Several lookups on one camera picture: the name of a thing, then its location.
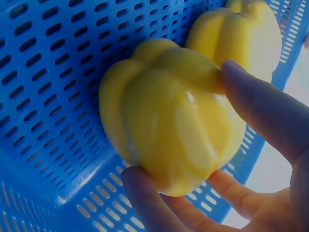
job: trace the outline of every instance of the hand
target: hand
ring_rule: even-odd
[[[209,178],[210,184],[250,220],[243,232],[309,231],[309,109],[234,62],[225,63],[221,73],[237,113],[284,155],[293,172],[290,188],[273,194],[256,193],[222,171]],[[122,179],[149,232],[239,231],[207,218],[185,197],[160,197],[149,176],[137,167],[124,170]]]

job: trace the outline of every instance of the yellow bell pepper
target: yellow bell pepper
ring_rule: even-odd
[[[241,144],[246,123],[219,75],[204,56],[152,39],[114,64],[100,84],[100,116],[111,144],[166,195],[193,191]]]
[[[226,8],[202,14],[186,45],[221,66],[227,59],[250,74],[271,82],[281,55],[276,17],[262,0],[230,0]]]

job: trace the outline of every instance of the basket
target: basket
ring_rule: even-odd
[[[283,89],[309,24],[305,0],[267,1],[281,27]],[[224,0],[0,1],[0,232],[144,231],[98,113],[98,84],[152,37],[182,45]],[[248,126],[224,167],[244,183],[264,140]],[[188,195],[220,222],[229,205],[203,183]]]

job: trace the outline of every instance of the blue plastic basket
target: blue plastic basket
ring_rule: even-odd
[[[273,83],[283,89],[309,23],[305,0],[268,1],[283,37]],[[98,84],[137,44],[183,44],[224,0],[0,1],[0,232],[136,232],[125,168],[98,113]],[[244,183],[264,144],[248,127],[224,167]],[[228,204],[205,182],[189,198],[216,221]]]

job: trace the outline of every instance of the finger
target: finger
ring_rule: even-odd
[[[195,208],[186,197],[161,196],[168,207],[190,230],[195,232],[234,232],[234,228],[219,225]]]
[[[248,189],[221,170],[214,172],[208,181],[222,198],[247,219],[251,219],[260,205],[270,196]]]
[[[157,193],[149,176],[137,167],[122,172],[131,204],[149,232],[184,232],[185,226]]]
[[[233,61],[224,63],[221,76],[237,113],[293,165],[308,150],[308,107]]]

